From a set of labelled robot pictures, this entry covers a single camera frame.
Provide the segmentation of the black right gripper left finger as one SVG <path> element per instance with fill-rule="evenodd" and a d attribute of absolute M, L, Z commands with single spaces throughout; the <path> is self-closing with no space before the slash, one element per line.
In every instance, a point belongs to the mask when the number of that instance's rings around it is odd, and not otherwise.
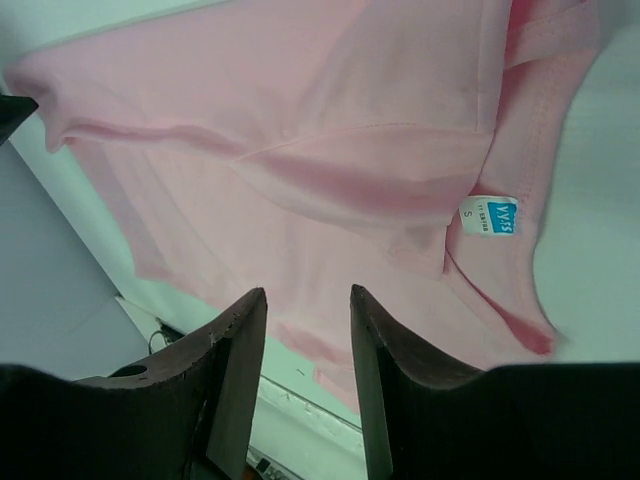
<path fill-rule="evenodd" d="M 255 288 L 205 326 L 107 377 L 1 369 L 5 479 L 239 479 L 266 335 Z"/>

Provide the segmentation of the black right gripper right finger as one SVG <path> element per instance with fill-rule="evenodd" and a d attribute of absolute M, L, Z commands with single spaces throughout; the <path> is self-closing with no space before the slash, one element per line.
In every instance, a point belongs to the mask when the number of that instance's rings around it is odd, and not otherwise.
<path fill-rule="evenodd" d="M 635 479 L 639 367 L 478 370 L 400 324 L 364 287 L 351 339 L 371 479 Z"/>

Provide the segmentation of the pink t shirt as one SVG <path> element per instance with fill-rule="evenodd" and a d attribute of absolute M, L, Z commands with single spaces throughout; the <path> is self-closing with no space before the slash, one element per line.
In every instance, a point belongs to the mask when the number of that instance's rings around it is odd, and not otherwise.
<path fill-rule="evenodd" d="M 593 1 L 228 1 L 35 51 L 33 98 L 139 276 L 269 332 L 357 405 L 348 293 L 490 369 L 555 347 L 532 260 Z"/>

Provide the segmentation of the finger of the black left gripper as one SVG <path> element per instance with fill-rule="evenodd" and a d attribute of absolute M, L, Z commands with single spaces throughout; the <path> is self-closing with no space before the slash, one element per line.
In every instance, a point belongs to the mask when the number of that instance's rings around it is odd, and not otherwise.
<path fill-rule="evenodd" d="M 0 145 L 4 145 L 38 108 L 38 103 L 30 97 L 2 94 L 0 96 Z"/>

